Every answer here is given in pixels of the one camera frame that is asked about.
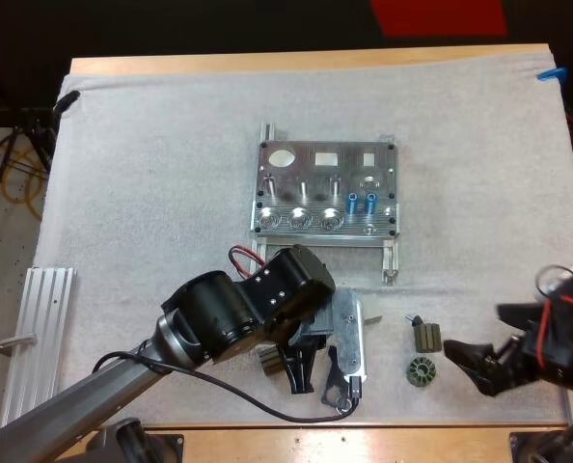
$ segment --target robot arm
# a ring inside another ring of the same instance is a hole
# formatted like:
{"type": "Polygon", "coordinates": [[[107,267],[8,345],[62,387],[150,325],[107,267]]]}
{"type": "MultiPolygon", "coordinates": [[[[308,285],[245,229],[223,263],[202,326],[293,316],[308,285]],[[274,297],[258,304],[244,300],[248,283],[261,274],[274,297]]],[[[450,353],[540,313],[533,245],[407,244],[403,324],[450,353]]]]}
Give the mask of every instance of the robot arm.
{"type": "MultiPolygon", "coordinates": [[[[540,379],[573,390],[573,268],[551,267],[562,273],[545,290],[538,288],[544,301],[497,306],[499,319],[522,335],[497,351],[492,344],[444,342],[446,356],[482,394],[494,396],[540,379]]],[[[512,434],[510,446],[514,463],[573,463],[573,424],[564,431],[512,434]]]]}
{"type": "Polygon", "coordinates": [[[484,395],[543,379],[573,390],[573,269],[563,269],[543,302],[501,304],[499,319],[524,332],[501,349],[446,340],[446,356],[484,395]]]}
{"type": "MultiPolygon", "coordinates": [[[[334,290],[331,275],[313,253],[301,246],[286,248],[243,282],[234,283],[216,271],[182,286],[163,304],[165,313],[151,339],[131,352],[194,370],[209,359],[228,360],[261,341],[286,344],[299,322],[334,290]]],[[[51,461],[169,372],[134,360],[101,368],[1,428],[0,463],[51,461]]],[[[119,423],[99,435],[94,447],[96,452],[70,461],[165,461],[163,449],[138,422],[119,423]],[[108,439],[115,446],[107,448],[108,439]]]]}

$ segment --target red object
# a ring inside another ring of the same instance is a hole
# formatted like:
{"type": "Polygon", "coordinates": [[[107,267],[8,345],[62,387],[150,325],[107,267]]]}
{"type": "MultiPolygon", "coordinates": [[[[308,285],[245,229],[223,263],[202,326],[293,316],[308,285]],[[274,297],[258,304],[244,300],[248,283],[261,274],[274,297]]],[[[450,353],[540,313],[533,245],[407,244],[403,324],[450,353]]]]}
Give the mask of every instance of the red object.
{"type": "Polygon", "coordinates": [[[501,0],[372,0],[386,36],[505,36],[501,0]]]}

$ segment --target black bracket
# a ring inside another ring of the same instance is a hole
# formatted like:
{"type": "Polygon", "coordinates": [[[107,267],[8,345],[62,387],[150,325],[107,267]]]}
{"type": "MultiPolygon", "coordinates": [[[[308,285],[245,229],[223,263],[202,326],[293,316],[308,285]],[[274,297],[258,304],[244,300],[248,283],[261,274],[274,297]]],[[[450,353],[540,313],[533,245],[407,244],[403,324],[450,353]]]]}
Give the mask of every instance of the black bracket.
{"type": "Polygon", "coordinates": [[[295,345],[278,347],[283,360],[286,377],[290,384],[291,394],[308,394],[314,392],[310,382],[313,373],[314,356],[318,349],[325,347],[325,336],[310,336],[302,338],[295,345]]]}
{"type": "Polygon", "coordinates": [[[135,418],[105,427],[87,444],[85,453],[64,463],[182,463],[182,434],[148,434],[135,418]]]}

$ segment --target wooden table edge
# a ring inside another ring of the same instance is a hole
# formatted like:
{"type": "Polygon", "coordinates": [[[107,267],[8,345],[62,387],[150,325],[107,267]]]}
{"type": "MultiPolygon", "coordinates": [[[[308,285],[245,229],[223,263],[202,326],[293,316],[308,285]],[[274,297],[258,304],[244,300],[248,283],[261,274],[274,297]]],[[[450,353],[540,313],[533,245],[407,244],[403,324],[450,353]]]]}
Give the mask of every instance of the wooden table edge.
{"type": "Polygon", "coordinates": [[[74,58],[70,66],[70,73],[172,74],[182,72],[367,68],[540,51],[550,50],[545,43],[524,43],[281,53],[74,58]]]}

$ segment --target black tripod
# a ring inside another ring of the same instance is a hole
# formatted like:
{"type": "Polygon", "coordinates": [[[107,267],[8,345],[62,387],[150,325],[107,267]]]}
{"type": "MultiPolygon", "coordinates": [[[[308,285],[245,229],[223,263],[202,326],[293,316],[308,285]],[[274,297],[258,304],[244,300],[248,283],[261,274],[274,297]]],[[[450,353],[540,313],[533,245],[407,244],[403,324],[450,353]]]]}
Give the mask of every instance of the black tripod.
{"type": "Polygon", "coordinates": [[[38,116],[31,112],[23,118],[21,111],[11,103],[6,93],[0,87],[0,99],[11,113],[13,113],[14,120],[18,121],[18,123],[13,126],[12,133],[0,140],[0,148],[6,144],[6,151],[0,164],[0,183],[7,167],[17,169],[30,176],[47,179],[48,173],[51,170],[51,160],[55,152],[55,142],[57,140],[60,118],[62,113],[64,113],[79,96],[80,93],[76,91],[65,95],[55,104],[55,107],[51,111],[49,121],[44,123],[44,121],[41,121],[38,116]],[[14,144],[19,135],[25,135],[29,139],[42,164],[42,170],[36,172],[33,166],[20,162],[19,160],[11,159],[14,144]]]}

